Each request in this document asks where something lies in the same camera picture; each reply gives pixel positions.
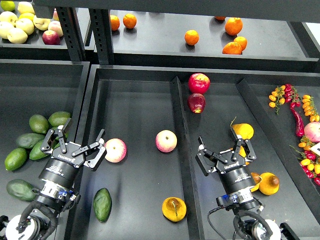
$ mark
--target black cable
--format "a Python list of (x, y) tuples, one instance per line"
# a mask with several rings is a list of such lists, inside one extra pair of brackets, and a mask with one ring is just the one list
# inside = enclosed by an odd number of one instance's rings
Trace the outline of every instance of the black cable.
[(216, 212), (216, 211), (218, 211), (218, 210), (220, 210), (220, 209), (223, 209), (223, 207), (222, 207), (222, 206), (218, 206), (217, 208), (212, 209), (211, 211), (209, 211), (208, 214), (207, 214), (207, 216), (206, 216), (206, 219), (208, 220), (211, 228), (212, 228), (223, 240), (227, 240), (220, 232), (218, 232), (218, 230), (214, 227), (214, 225), (211, 223), (210, 218), (209, 218), (210, 214), (213, 214), (214, 212)]

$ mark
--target tangerine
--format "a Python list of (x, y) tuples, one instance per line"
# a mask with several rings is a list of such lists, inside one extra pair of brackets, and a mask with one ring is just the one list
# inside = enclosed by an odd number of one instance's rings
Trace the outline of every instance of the tangerine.
[(199, 41), (199, 34), (196, 30), (189, 30), (185, 33), (184, 40), (188, 45), (194, 46)]
[(248, 40), (244, 36), (237, 36), (233, 41), (240, 44), (242, 51), (246, 49)]
[(226, 21), (224, 29), (230, 36), (235, 36), (242, 30), (243, 22), (240, 17), (230, 17)]
[(241, 55), (242, 47), (239, 43), (232, 41), (227, 43), (224, 48), (222, 49), (223, 54), (237, 54)]
[(133, 29), (137, 24), (136, 16), (131, 13), (124, 15), (123, 24), (126, 28)]
[(226, 19), (225, 16), (214, 16), (215, 19), (219, 20), (219, 21), (223, 21)]
[(120, 20), (116, 15), (110, 15), (111, 30), (117, 31), (120, 27)]

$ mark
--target fruit bin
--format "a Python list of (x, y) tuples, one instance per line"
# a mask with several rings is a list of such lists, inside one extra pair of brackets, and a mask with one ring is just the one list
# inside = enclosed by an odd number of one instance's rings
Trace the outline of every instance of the fruit bin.
[[(204, 94), (206, 107), (201, 114), (191, 113), (187, 106), (187, 82), (195, 72), (211, 79), (211, 86)], [(272, 172), (280, 179), (280, 190), (276, 194), (254, 193), (265, 204), (262, 216), (275, 219), (278, 225), (287, 222), (301, 239), (317, 239), (320, 219), (315, 216), (319, 210), (312, 212), (308, 208), (308, 202), (302, 197), (306, 194), (304, 189), (295, 186), (268, 139), (269, 129), (261, 128), (237, 89), (238, 83), (247, 77), (266, 77), (269, 84), (276, 84), (282, 77), (301, 80), (310, 76), (307, 73), (279, 76), (276, 72), (261, 71), (92, 65), (82, 108), (87, 114), (82, 114), (78, 131), (84, 132), (86, 143), (105, 129), (105, 141), (122, 139), (127, 146), (127, 156), (120, 163), (104, 160), (94, 173), (83, 169), (76, 183), (82, 198), (69, 213), (66, 228), (72, 230), (65, 236), (72, 240), (220, 239), (210, 228), (207, 213), (217, 207), (216, 198), (225, 191), (217, 173), (203, 175), (195, 156), (199, 135), (212, 151), (231, 148), (234, 139), (229, 125), (237, 117), (235, 123), (250, 123), (255, 130), (251, 143), (257, 160), (249, 169), (260, 174)], [(175, 132), (178, 139), (177, 148), (168, 154), (159, 152), (155, 145), (157, 133), (164, 129)], [(106, 223), (98, 222), (93, 212), (93, 198), (100, 188), (107, 188), (112, 198)], [(167, 197), (184, 199), (187, 216), (181, 222), (172, 223), (163, 216), (161, 206)], [(233, 213), (221, 210), (210, 217), (213, 225), (231, 239)]]
[[(19, 17), (18, 11), (19, 1), (15, 1), (14, 14)], [(95, 48), (95, 40), (90, 32), (89, 11), (86, 8), (76, 9), (80, 35), (83, 39), (84, 49), (86, 52), (93, 52)], [(44, 31), (34, 27), (34, 32), (28, 36), (23, 44), (13, 44), (7, 39), (0, 37), (1, 58), (3, 59), (30, 59), (30, 60), (64, 60), (69, 61), (70, 56), (66, 44), (66, 37), (60, 37), (60, 45), (45, 45), (42, 40)]]
[[(122, 23), (127, 13), (137, 18), (134, 29)], [(120, 28), (112, 32), (117, 65), (305, 72), (319, 57), (308, 54), (286, 21), (242, 18), (237, 36), (247, 38), (248, 44), (242, 55), (230, 55), (222, 54), (223, 47), (236, 37), (225, 32), (228, 17), (219, 21), (213, 16), (124, 10), (110, 14), (120, 19)], [(195, 46), (185, 42), (188, 30), (199, 34)], [(309, 47), (317, 44), (304, 42)]]
[[(72, 113), (68, 139), (81, 142), (81, 139), (75, 139), (75, 136), (88, 72), (88, 62), (0, 59), (1, 216), (6, 215), (11, 220), (20, 215), (29, 204), (7, 193), (6, 185), (9, 181), (22, 179), (38, 189), (42, 189), (44, 185), (38, 176), (49, 157), (36, 161), (27, 159), (25, 164), (15, 171), (6, 171), (4, 164), (7, 155), (18, 147), (17, 137), (32, 132), (29, 127), (29, 118), (32, 115), (41, 114), (48, 118), (57, 111)], [(60, 216), (63, 223), (63, 216), (66, 218), (67, 215)]]

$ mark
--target red chili pepper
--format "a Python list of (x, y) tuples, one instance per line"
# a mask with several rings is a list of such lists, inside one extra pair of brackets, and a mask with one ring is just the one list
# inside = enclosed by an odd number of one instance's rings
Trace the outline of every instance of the red chili pepper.
[(295, 135), (297, 135), (298, 137), (302, 137), (303, 135), (305, 135), (304, 121), (296, 110), (294, 110), (293, 108), (290, 108), (290, 110), (295, 118)]

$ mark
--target robotic arm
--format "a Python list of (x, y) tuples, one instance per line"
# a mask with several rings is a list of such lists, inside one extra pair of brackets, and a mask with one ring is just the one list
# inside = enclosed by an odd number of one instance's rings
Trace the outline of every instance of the robotic arm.
[[(40, 150), (50, 154), (39, 179), (45, 182), (43, 189), (36, 192), (35, 199), (11, 221), (6, 221), (5, 237), (8, 240), (45, 240), (57, 228), (58, 214), (71, 209), (80, 200), (80, 195), (72, 186), (81, 167), (86, 166), (96, 171), (107, 154), (102, 139), (105, 130), (102, 129), (94, 143), (81, 147), (81, 145), (67, 141), (66, 132), (71, 119), (65, 125), (60, 125), (56, 130), (50, 129), (46, 134)], [(54, 147), (58, 137), (59, 146)], [(94, 159), (86, 157), (97, 152)], [(39, 216), (31, 214), (38, 209), (49, 219), (46, 223)]]
[[(200, 145), (195, 156), (197, 163), (205, 176), (217, 172), (226, 192), (226, 195), (216, 198), (218, 207), (208, 213), (209, 224), (225, 239), (213, 227), (209, 215), (220, 209), (232, 210), (235, 215), (233, 239), (237, 233), (245, 240), (280, 240), (283, 233), (288, 240), (298, 240), (299, 238), (286, 223), (278, 227), (272, 220), (265, 220), (260, 216), (264, 205), (251, 193), (251, 188), (256, 183), (246, 166), (246, 162), (253, 162), (256, 159), (256, 154), (249, 139), (243, 139), (232, 127), (230, 129), (235, 137), (234, 146), (220, 153), (207, 149), (201, 136), (198, 138)], [(244, 148), (246, 157), (239, 155), (241, 146)]]

